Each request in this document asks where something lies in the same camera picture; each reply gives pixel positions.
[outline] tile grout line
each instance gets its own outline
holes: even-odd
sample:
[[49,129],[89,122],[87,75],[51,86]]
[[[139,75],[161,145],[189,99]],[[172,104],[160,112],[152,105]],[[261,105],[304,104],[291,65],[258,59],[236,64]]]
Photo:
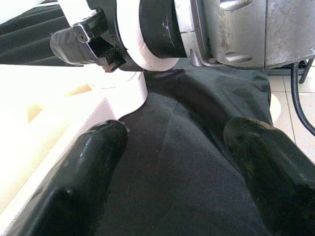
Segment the tile grout line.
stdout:
[[282,80],[283,80],[283,85],[284,85],[284,90],[285,90],[285,96],[286,96],[287,107],[288,107],[288,109],[289,109],[289,115],[290,115],[290,121],[291,121],[291,127],[292,127],[294,142],[295,142],[295,144],[296,144],[296,138],[295,138],[295,133],[294,133],[294,128],[293,128],[293,122],[292,122],[292,116],[291,116],[291,109],[290,109],[289,100],[288,100],[288,97],[287,97],[287,92],[286,92],[286,87],[285,87],[284,77],[283,77],[283,76],[282,76]]

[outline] black fabric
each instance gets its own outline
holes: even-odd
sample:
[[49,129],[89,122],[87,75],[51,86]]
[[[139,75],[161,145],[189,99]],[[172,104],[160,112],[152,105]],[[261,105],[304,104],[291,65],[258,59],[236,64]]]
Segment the black fabric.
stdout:
[[222,137],[235,116],[271,124],[266,76],[181,67],[146,73],[146,103],[121,119],[128,145],[96,235],[270,235]]
[[51,36],[69,24],[59,5],[36,7],[0,25],[0,64],[69,66],[50,49]]

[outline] white tile floor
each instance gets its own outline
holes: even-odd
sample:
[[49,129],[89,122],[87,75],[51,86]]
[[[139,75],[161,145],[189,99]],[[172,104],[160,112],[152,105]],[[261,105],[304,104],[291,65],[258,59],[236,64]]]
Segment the white tile floor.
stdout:
[[[301,124],[293,107],[290,77],[269,76],[271,91],[281,104],[280,117],[274,126],[282,130],[315,163],[315,137]],[[312,67],[304,84],[299,85],[303,111],[315,125],[315,67]]]

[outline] black cylinder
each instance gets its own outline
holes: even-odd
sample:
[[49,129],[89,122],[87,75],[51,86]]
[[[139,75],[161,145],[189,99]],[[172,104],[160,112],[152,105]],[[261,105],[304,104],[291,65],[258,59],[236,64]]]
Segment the black cylinder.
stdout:
[[140,26],[149,50],[159,58],[186,58],[174,0],[141,0]]

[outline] black cable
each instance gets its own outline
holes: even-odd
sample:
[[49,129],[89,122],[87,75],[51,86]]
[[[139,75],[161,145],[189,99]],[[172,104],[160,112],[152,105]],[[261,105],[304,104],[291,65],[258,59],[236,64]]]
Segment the black cable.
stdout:
[[298,69],[299,63],[295,62],[291,64],[291,92],[292,92],[292,99],[295,111],[297,116],[299,117],[302,124],[310,131],[311,134],[315,136],[315,128],[311,125],[311,123],[305,117],[303,109],[301,107],[300,97],[299,97],[299,82],[298,82]]

